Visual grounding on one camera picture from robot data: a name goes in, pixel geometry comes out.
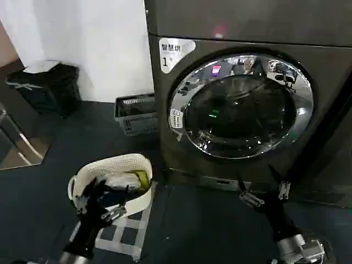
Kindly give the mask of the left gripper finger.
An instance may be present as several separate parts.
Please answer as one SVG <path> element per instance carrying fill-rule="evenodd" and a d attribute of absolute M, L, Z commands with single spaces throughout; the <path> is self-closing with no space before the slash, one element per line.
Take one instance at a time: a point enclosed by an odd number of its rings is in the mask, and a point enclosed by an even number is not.
<path fill-rule="evenodd" d="M 97 178 L 94 178 L 84 187 L 81 195 L 76 196 L 77 214 L 88 214 L 98 207 L 98 184 Z"/>
<path fill-rule="evenodd" d="M 127 202 L 127 197 L 129 193 L 129 185 L 127 185 L 118 199 L 118 204 L 112 210 L 107 211 L 101 216 L 101 219 L 104 221 L 114 221 L 117 218 L 123 217 L 127 213 L 125 207 Z"/>

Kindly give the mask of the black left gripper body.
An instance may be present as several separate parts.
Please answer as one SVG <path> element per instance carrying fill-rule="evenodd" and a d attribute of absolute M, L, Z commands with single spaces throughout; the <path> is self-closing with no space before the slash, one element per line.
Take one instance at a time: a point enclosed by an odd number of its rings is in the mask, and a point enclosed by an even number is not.
<path fill-rule="evenodd" d="M 108 210 L 100 204 L 97 197 L 90 196 L 86 201 L 86 213 L 80 214 L 80 227 L 71 242 L 63 249 L 73 255 L 93 255 L 99 231 L 110 224 Z"/>

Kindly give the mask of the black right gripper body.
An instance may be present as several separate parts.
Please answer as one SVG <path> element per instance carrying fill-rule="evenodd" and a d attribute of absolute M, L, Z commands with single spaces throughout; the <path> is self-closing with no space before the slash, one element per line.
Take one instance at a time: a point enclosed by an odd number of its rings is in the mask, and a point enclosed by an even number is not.
<path fill-rule="evenodd" d="M 259 209 L 263 213 L 272 230 L 275 242 L 301 234 L 291 217 L 286 213 L 283 201 L 278 196 L 264 196 L 264 205 Z"/>

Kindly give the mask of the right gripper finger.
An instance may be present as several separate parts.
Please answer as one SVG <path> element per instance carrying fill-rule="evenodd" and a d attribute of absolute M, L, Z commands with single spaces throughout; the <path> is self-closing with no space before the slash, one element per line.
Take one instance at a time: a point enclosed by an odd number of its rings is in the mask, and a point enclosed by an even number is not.
<path fill-rule="evenodd" d="M 285 180 L 272 165 L 269 165 L 269 169 L 273 179 L 278 183 L 278 198 L 288 199 L 291 182 Z"/>
<path fill-rule="evenodd" d="M 240 190 L 239 199 L 249 207 L 262 207 L 265 204 L 265 201 L 248 192 L 241 175 L 237 173 L 236 176 L 238 180 L 238 188 Z"/>

